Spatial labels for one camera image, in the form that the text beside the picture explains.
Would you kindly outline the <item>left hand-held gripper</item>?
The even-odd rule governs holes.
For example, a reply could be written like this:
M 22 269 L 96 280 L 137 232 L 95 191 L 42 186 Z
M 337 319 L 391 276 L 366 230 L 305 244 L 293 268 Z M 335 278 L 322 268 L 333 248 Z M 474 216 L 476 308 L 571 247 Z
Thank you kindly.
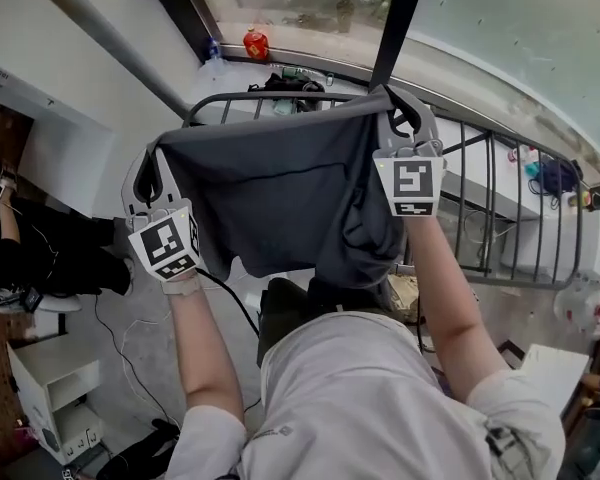
M 152 153 L 152 167 L 152 197 L 151 156 L 146 149 L 131 164 L 121 196 L 130 217 L 129 241 L 142 266 L 154 278 L 168 282 L 200 264 L 199 229 L 191 202 L 182 200 L 160 147 Z M 150 197 L 156 210 L 140 213 L 149 209 Z

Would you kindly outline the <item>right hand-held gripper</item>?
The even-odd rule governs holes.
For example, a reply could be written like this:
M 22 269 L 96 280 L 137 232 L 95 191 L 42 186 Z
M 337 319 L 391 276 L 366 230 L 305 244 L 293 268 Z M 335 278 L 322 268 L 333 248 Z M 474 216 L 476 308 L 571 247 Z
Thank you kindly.
M 388 85 L 385 91 L 393 109 L 378 115 L 373 159 L 391 214 L 435 217 L 446 170 L 435 116 L 410 92 Z M 411 135 L 398 129 L 405 122 Z

